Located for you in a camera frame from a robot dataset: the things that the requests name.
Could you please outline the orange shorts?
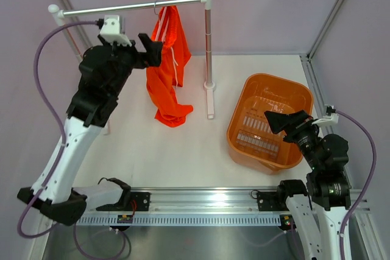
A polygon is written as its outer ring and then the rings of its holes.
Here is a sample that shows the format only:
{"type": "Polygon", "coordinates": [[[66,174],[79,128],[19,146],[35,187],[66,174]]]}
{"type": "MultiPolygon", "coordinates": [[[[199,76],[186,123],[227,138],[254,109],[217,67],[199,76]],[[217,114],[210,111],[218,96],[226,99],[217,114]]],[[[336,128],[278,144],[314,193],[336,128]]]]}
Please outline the orange shorts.
{"type": "MultiPolygon", "coordinates": [[[[183,86],[185,66],[191,58],[186,36],[176,6],[167,6],[169,27],[161,53],[161,65],[146,70],[146,88],[152,103],[157,107],[156,120],[174,128],[185,123],[193,111],[192,105],[177,101],[176,89],[183,86]]],[[[157,23],[151,39],[155,41],[157,23]]]]}

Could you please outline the pink clothes hanger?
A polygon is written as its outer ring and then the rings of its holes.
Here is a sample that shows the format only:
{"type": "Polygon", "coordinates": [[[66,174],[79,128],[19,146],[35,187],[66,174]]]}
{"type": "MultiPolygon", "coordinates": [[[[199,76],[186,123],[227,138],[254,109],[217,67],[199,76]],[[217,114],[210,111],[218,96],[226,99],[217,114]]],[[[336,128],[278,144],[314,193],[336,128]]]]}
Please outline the pink clothes hanger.
{"type": "Polygon", "coordinates": [[[157,30],[155,32],[155,41],[161,41],[162,43],[166,40],[166,34],[169,27],[169,12],[167,7],[163,7],[161,15],[158,17],[157,30]]]}

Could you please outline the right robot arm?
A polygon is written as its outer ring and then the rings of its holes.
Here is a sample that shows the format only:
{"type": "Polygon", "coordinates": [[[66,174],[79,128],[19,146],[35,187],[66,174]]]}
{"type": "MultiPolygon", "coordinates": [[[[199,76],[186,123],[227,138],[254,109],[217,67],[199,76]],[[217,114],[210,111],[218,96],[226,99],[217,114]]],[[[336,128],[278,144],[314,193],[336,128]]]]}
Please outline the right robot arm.
{"type": "Polygon", "coordinates": [[[351,259],[347,225],[351,212],[350,186],[344,172],[348,142],[334,133],[321,138],[319,129],[335,125],[339,116],[329,106],[323,118],[306,111],[264,113],[273,134],[284,132],[283,141],[295,144],[310,166],[306,182],[284,180],[277,187],[276,202],[291,212],[299,229],[305,259],[351,259]]]}

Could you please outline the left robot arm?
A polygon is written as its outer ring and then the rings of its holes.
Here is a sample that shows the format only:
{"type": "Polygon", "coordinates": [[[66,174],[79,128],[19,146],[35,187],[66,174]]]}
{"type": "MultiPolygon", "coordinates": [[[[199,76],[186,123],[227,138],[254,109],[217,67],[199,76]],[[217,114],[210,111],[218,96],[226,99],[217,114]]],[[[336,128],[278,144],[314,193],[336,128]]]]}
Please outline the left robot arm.
{"type": "Polygon", "coordinates": [[[135,42],[101,44],[85,51],[79,65],[81,78],[71,99],[62,133],[51,160],[33,186],[19,190],[17,198],[49,219],[74,225],[89,209],[115,211],[131,204],[131,187],[117,179],[76,188],[73,183],[93,141],[118,105],[119,94],[134,69],[158,67],[163,43],[145,33],[138,35],[145,50],[135,42]]]}

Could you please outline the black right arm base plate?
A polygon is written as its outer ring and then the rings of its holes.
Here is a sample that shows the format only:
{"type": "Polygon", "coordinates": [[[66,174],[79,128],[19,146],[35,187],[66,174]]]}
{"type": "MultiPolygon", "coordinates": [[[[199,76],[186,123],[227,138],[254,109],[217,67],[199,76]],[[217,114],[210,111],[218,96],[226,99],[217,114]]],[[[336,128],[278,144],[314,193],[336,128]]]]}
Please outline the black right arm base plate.
{"type": "Polygon", "coordinates": [[[276,192],[252,190],[250,196],[256,200],[259,211],[283,210],[276,192]]]}

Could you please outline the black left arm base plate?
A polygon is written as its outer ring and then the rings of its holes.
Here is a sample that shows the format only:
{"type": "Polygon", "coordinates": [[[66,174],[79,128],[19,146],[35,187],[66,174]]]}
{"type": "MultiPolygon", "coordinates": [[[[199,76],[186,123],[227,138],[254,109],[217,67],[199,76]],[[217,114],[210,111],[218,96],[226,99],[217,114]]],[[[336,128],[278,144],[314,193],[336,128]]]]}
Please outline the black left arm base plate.
{"type": "Polygon", "coordinates": [[[149,210],[151,201],[151,193],[150,192],[131,192],[130,194],[130,202],[129,202],[129,210],[133,211],[133,209],[137,212],[146,212],[149,210]]]}

